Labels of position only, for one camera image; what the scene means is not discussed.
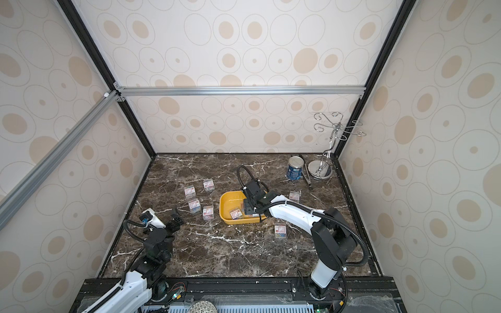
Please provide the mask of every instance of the ventilation grille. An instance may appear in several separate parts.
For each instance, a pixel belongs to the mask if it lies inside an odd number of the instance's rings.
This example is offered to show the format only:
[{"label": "ventilation grille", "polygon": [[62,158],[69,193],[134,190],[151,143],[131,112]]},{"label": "ventilation grille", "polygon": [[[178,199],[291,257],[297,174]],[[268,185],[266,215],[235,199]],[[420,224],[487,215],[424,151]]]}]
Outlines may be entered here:
[{"label": "ventilation grille", "polygon": [[[311,304],[220,304],[218,313],[314,313]],[[168,313],[187,313],[189,306],[171,305]]]}]

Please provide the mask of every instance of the yellow plastic basin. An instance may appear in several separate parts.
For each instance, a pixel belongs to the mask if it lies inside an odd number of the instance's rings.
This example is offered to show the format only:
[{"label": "yellow plastic basin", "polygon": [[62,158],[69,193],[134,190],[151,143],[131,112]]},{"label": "yellow plastic basin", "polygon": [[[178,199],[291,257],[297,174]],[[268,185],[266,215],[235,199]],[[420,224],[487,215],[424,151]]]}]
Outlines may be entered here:
[{"label": "yellow plastic basin", "polygon": [[232,219],[229,213],[234,208],[240,208],[244,199],[247,199],[243,192],[238,191],[228,191],[222,194],[219,199],[219,216],[221,219],[229,225],[235,224],[249,224],[249,223],[259,223],[259,217],[252,217],[252,215],[246,215],[242,211],[243,217],[241,219]]}]

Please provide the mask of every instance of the tin can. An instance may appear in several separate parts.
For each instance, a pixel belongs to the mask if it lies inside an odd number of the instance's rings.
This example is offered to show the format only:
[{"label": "tin can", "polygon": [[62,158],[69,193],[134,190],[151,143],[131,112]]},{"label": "tin can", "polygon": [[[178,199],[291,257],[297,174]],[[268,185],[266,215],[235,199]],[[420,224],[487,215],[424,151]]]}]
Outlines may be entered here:
[{"label": "tin can", "polygon": [[298,156],[293,156],[289,159],[289,167],[287,169],[287,178],[290,180],[298,180],[301,178],[304,161]]}]

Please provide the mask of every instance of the red and white label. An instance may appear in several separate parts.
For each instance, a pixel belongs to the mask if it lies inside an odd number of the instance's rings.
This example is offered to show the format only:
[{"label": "red and white label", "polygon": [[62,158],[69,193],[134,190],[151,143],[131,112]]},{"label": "red and white label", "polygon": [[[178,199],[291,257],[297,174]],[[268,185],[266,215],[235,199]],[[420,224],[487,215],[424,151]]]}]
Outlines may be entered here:
[{"label": "red and white label", "polygon": [[290,193],[289,194],[289,199],[290,200],[297,200],[297,201],[299,201],[299,195],[297,193]]},{"label": "red and white label", "polygon": [[214,214],[214,208],[204,208],[203,209],[203,215],[213,215]]},{"label": "red and white label", "polygon": [[203,187],[204,188],[209,188],[209,187],[212,187],[212,186],[214,186],[214,182],[212,181],[212,179],[209,180],[209,181],[204,181],[203,182]]},{"label": "red and white label", "polygon": [[192,201],[192,202],[189,203],[189,208],[190,209],[194,209],[194,208],[196,208],[198,206],[200,206],[200,201],[198,201],[198,200],[195,200],[195,201]]},{"label": "red and white label", "polygon": [[232,219],[236,219],[236,218],[239,218],[240,216],[242,216],[242,212],[240,212],[240,210],[235,210],[235,211],[232,211],[231,212],[231,218]]},{"label": "red and white label", "polygon": [[192,193],[195,193],[195,187],[190,187],[190,188],[186,188],[184,190],[184,195],[189,195],[189,194],[192,194]]},{"label": "red and white label", "polygon": [[277,234],[285,234],[285,226],[275,226],[275,232]]}]

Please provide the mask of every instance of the beige circle pattern wallpaper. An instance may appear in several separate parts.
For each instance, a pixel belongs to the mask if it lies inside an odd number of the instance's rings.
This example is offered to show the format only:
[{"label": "beige circle pattern wallpaper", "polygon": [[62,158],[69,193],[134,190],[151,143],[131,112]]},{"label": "beige circle pattern wallpaper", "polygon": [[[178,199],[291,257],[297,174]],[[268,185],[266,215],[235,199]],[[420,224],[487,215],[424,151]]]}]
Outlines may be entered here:
[{"label": "beige circle pattern wallpaper", "polygon": [[[332,129],[317,132],[315,113],[341,112],[358,95],[128,97],[155,151],[322,152]],[[334,123],[339,117],[329,116]]]},{"label": "beige circle pattern wallpaper", "polygon": [[52,2],[0,4],[1,201],[107,88]]},{"label": "beige circle pattern wallpaper", "polygon": [[364,85],[401,0],[78,0],[122,86]]},{"label": "beige circle pattern wallpaper", "polygon": [[500,31],[500,1],[421,1],[340,157],[411,313],[501,307]]},{"label": "beige circle pattern wallpaper", "polygon": [[66,313],[150,161],[113,104],[0,231],[0,312]]}]

